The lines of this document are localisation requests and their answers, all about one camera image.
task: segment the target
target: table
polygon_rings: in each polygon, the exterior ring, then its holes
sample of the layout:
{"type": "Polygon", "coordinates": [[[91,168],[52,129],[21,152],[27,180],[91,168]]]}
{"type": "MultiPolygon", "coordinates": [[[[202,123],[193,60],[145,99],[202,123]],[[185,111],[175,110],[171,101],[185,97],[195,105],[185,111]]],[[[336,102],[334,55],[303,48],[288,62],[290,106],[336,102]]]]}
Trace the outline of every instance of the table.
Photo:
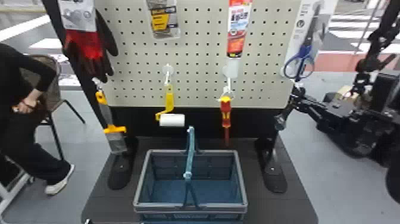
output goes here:
{"type": "MultiPolygon", "coordinates": [[[[110,154],[83,209],[82,223],[86,219],[91,219],[94,224],[139,223],[140,217],[134,212],[132,201],[146,151],[161,148],[182,149],[185,141],[185,139],[140,138],[131,181],[119,191],[112,191],[107,187],[108,174],[115,157],[110,154]]],[[[317,215],[282,140],[277,138],[275,149],[288,183],[287,192],[284,194],[274,194],[265,188],[257,162],[257,153],[254,150],[254,141],[255,139],[232,139],[230,148],[239,153],[249,201],[244,224],[317,224],[317,215]]],[[[198,142],[200,149],[223,148],[223,142],[219,139],[199,139],[198,142]]]]}

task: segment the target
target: red glove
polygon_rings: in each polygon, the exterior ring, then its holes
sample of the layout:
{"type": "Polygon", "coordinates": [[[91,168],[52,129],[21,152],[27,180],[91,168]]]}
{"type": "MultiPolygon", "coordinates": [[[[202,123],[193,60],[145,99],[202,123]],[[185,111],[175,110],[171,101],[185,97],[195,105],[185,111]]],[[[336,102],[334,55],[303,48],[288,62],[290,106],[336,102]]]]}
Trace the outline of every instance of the red glove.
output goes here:
{"type": "Polygon", "coordinates": [[[77,60],[88,75],[106,83],[107,75],[114,74],[106,50],[117,56],[118,49],[113,34],[97,10],[96,27],[97,32],[65,30],[63,51],[68,58],[77,60]]]}

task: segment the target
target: screwdriver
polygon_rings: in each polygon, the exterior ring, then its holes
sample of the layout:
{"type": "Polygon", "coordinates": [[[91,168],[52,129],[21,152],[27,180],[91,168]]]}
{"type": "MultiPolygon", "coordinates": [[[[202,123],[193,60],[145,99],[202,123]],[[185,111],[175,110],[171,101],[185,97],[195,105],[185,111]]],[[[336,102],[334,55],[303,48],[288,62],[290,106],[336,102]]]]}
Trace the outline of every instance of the screwdriver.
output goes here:
{"type": "Polygon", "coordinates": [[[225,146],[229,146],[229,128],[230,128],[230,112],[232,110],[230,106],[230,97],[223,96],[220,99],[221,101],[221,112],[222,112],[222,127],[225,131],[225,146]]]}

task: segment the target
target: pegboard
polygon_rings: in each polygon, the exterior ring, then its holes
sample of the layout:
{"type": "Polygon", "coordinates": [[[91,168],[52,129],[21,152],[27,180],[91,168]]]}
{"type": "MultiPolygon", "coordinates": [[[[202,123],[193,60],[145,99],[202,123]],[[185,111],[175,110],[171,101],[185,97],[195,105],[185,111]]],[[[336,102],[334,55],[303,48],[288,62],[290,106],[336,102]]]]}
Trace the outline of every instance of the pegboard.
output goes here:
{"type": "MultiPolygon", "coordinates": [[[[301,0],[254,0],[239,77],[232,80],[233,107],[284,108],[293,83],[281,77],[301,0]]],[[[111,106],[163,107],[164,75],[175,73],[176,107],[219,107],[226,78],[228,0],[178,0],[181,36],[152,37],[143,0],[96,0],[120,50],[110,57],[115,75],[104,86],[111,106]]]]}

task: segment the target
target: metal chair leg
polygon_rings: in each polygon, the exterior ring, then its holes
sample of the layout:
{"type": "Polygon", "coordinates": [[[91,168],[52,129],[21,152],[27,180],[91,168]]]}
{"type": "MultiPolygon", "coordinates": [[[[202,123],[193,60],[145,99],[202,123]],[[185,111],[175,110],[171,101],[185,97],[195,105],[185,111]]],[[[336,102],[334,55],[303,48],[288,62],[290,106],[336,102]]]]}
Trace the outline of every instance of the metal chair leg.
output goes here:
{"type": "Polygon", "coordinates": [[[82,123],[86,124],[83,117],[75,110],[75,108],[71,105],[71,103],[69,101],[64,99],[62,102],[66,103],[71,108],[71,110],[75,113],[75,115],[82,121],[82,123]]]}
{"type": "Polygon", "coordinates": [[[65,160],[63,150],[61,149],[60,140],[58,139],[57,131],[55,130],[55,125],[54,125],[53,116],[51,115],[51,112],[49,113],[49,122],[50,122],[51,131],[53,132],[55,145],[57,146],[57,150],[60,155],[60,159],[65,160]]]}

